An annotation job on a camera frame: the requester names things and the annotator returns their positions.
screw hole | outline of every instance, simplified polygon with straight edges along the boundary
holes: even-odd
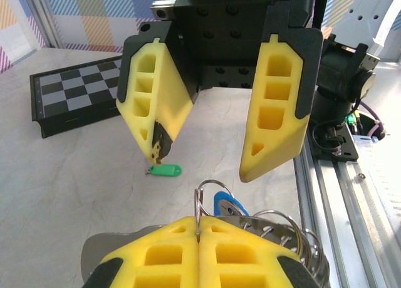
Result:
[[[210,31],[204,31],[203,32],[203,37],[205,37],[207,39],[212,39],[214,37],[214,34],[211,33]]]
[[[238,72],[239,72],[239,74],[242,74],[242,75],[249,74],[249,70],[247,68],[239,68]]]
[[[235,16],[238,13],[238,8],[235,6],[227,5],[226,13],[228,13],[230,16]]]
[[[156,12],[156,15],[157,15],[159,18],[165,18],[165,17],[166,17],[165,11],[163,11],[163,10],[161,10],[161,9],[159,9],[159,10]]]
[[[226,71],[225,71],[223,68],[221,68],[221,67],[216,68],[216,73],[224,74],[225,72],[226,72]]]
[[[241,37],[241,33],[239,31],[232,30],[232,31],[230,31],[230,36],[233,39],[239,39]]]
[[[150,29],[150,24],[144,24],[140,27],[142,32],[148,31]]]
[[[206,8],[197,8],[196,11],[201,17],[206,17],[209,14]]]

green key tag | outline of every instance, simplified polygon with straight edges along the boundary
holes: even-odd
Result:
[[[178,177],[182,172],[181,167],[178,165],[160,165],[152,166],[149,169],[149,173],[158,177]]]

white table surface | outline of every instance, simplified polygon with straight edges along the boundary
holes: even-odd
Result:
[[[121,116],[41,138],[31,121],[29,75],[115,53],[42,49],[0,75],[0,287],[81,287],[87,237],[134,232],[194,213],[194,189],[215,178],[250,213],[274,208],[299,223],[293,162],[239,181],[250,90],[200,93],[166,163],[177,178],[145,176]],[[211,209],[218,189],[206,188]]]

yellow foam pad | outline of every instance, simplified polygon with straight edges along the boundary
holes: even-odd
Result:
[[[202,217],[199,288],[292,288],[277,260],[298,256],[214,217]]]
[[[242,182],[300,153],[310,117],[295,117],[302,67],[303,60],[276,34],[261,44],[239,168]]]
[[[117,108],[154,165],[162,163],[192,106],[165,43],[155,39],[132,56],[127,97],[123,103],[117,100]],[[168,136],[160,134],[161,128]]]
[[[195,220],[166,225],[107,255],[123,259],[110,288],[195,288],[199,283]]]

chessboard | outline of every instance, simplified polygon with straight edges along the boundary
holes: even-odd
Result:
[[[119,115],[121,56],[30,76],[32,120],[46,138]]]

